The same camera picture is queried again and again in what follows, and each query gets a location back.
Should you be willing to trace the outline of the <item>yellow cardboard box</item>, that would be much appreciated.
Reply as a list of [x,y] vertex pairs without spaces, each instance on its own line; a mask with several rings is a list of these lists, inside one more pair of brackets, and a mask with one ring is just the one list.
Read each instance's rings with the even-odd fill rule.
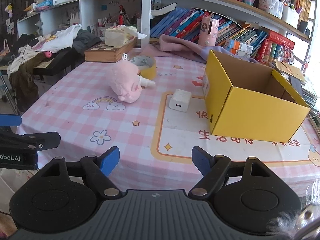
[[202,87],[212,135],[288,142],[310,111],[274,68],[213,50]]

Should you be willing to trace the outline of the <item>pink plush toy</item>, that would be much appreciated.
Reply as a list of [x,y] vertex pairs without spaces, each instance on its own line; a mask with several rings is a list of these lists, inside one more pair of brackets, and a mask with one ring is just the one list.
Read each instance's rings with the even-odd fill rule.
[[133,103],[141,95],[138,67],[127,60],[120,60],[107,71],[107,83],[116,93],[119,101]]

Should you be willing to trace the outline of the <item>yellow tape roll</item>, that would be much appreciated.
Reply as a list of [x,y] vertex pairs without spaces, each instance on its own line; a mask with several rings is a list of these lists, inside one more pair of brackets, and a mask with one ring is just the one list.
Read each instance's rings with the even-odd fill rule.
[[138,55],[129,60],[139,69],[139,74],[146,79],[154,80],[157,75],[156,60],[151,56]]

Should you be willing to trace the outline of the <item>orange white small box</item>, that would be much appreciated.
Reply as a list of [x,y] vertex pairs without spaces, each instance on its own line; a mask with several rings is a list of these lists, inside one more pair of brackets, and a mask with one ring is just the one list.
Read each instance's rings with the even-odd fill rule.
[[226,39],[223,47],[230,53],[240,57],[250,58],[250,55],[253,52],[252,46],[230,38]]

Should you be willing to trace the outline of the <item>pen holder cup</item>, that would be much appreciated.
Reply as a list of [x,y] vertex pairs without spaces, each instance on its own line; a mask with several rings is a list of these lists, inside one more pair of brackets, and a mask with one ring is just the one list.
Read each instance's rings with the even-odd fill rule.
[[99,18],[97,21],[97,35],[99,37],[105,36],[105,30],[113,26],[112,18]]

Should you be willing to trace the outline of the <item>pink cylindrical device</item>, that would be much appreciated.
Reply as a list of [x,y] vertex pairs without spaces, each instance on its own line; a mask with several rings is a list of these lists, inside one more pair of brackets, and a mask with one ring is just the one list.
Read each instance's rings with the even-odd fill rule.
[[218,28],[219,20],[203,17],[197,44],[203,47],[215,46]]

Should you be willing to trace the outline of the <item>white tissue pack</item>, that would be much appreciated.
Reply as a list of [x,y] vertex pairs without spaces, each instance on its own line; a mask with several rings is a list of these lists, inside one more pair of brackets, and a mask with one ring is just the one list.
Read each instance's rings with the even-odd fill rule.
[[105,29],[104,42],[109,47],[123,47],[135,40],[144,39],[147,35],[138,32],[136,27],[117,25]]

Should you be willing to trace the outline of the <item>wooden chess board box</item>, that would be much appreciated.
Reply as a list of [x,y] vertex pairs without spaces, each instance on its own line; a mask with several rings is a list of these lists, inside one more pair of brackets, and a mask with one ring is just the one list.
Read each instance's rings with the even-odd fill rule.
[[116,63],[121,60],[123,54],[128,54],[135,48],[136,42],[137,39],[134,38],[133,41],[123,47],[111,47],[104,42],[100,42],[84,52],[85,61]]

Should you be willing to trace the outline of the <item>pink checkered tablecloth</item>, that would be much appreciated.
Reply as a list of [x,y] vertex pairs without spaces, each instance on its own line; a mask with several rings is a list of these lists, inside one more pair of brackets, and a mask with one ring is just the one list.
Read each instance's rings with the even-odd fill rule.
[[[204,64],[179,56],[156,59],[156,87],[134,103],[121,103],[106,83],[106,63],[85,62],[63,77],[22,116],[19,134],[57,132],[60,145],[40,152],[38,166],[56,156],[78,161],[112,146],[120,162],[111,180],[127,189],[191,189],[201,178],[194,146],[233,161],[263,161],[298,195],[319,179],[319,138],[305,121],[289,142],[212,135],[202,93]],[[191,92],[186,113],[169,108],[176,89]]]

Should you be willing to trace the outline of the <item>pink purple cloth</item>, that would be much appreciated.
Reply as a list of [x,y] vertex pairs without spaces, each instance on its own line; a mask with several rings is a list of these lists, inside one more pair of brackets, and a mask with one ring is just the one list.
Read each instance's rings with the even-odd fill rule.
[[168,35],[161,35],[159,41],[154,44],[150,44],[144,52],[153,57],[170,56],[171,54],[174,54],[191,61],[206,63],[211,50],[213,52],[224,53],[251,63],[257,63],[255,59],[234,55],[220,46],[204,47],[194,42]]

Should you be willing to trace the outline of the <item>pile of clothes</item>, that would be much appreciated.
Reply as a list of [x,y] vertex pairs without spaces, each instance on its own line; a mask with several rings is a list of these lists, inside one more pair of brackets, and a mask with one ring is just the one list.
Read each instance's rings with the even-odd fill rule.
[[82,29],[82,25],[80,24],[75,24],[65,30],[57,31],[49,38],[40,36],[35,38],[35,40],[36,43],[34,46],[31,46],[29,44],[30,42],[28,42],[25,46],[18,49],[18,55],[8,64],[8,77],[10,77],[12,73],[17,72],[23,63],[28,62],[40,53],[50,52],[56,54],[63,49],[74,48],[77,53],[83,55],[84,51],[88,48],[101,42],[99,37]]

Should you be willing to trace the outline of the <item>large white charger block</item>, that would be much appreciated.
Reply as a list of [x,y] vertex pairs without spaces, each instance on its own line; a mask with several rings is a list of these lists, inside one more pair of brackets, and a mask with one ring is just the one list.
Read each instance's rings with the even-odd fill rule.
[[190,100],[191,92],[176,89],[169,101],[169,108],[186,113],[189,107]]

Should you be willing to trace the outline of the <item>white bookshelf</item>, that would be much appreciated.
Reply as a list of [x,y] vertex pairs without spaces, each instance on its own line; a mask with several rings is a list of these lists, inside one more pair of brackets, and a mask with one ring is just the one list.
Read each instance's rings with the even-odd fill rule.
[[87,29],[100,18],[118,16],[122,5],[129,16],[136,15],[141,19],[140,31],[149,35],[155,13],[173,3],[178,7],[216,12],[238,23],[256,23],[281,35],[293,36],[308,45],[313,44],[312,35],[305,35],[282,19],[237,0],[71,0],[17,21],[16,32],[18,36],[31,34],[37,30],[38,23],[42,34],[47,35],[66,23],[71,12],[79,14],[82,28]]

